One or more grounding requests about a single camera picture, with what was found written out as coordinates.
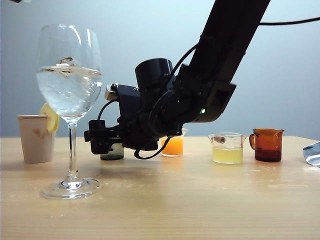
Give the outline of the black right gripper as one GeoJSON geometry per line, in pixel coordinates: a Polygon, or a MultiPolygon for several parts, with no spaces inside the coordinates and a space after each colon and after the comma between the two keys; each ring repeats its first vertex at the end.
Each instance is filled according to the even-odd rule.
{"type": "MultiPolygon", "coordinates": [[[[119,105],[120,117],[115,127],[122,145],[133,150],[157,150],[159,138],[147,133],[147,124],[141,120],[143,116],[139,88],[118,83],[108,84],[105,99],[116,101],[119,105]]],[[[110,144],[104,120],[92,119],[88,122],[88,130],[84,132],[84,141],[90,142],[94,155],[108,154],[110,144]]]]}

